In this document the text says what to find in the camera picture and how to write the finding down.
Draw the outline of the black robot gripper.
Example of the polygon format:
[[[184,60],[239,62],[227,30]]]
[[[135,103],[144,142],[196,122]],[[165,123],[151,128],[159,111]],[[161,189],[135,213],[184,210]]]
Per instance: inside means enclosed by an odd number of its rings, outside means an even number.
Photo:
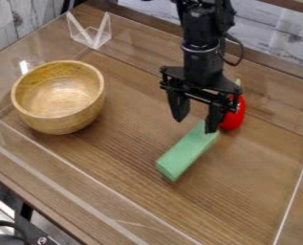
[[[191,100],[208,104],[204,132],[215,133],[224,113],[237,110],[243,89],[224,75],[220,49],[184,49],[183,54],[181,66],[160,68],[160,87],[167,91],[171,115],[180,123],[191,111]]]

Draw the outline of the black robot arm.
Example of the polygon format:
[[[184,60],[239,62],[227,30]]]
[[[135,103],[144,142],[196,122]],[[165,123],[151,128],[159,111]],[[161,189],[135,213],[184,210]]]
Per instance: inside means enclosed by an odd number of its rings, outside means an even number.
[[[233,26],[235,9],[229,0],[176,0],[183,40],[183,66],[160,68],[160,87],[167,91],[171,115],[181,122],[191,100],[208,105],[204,133],[217,131],[228,113],[239,111],[241,86],[224,75],[225,40]]]

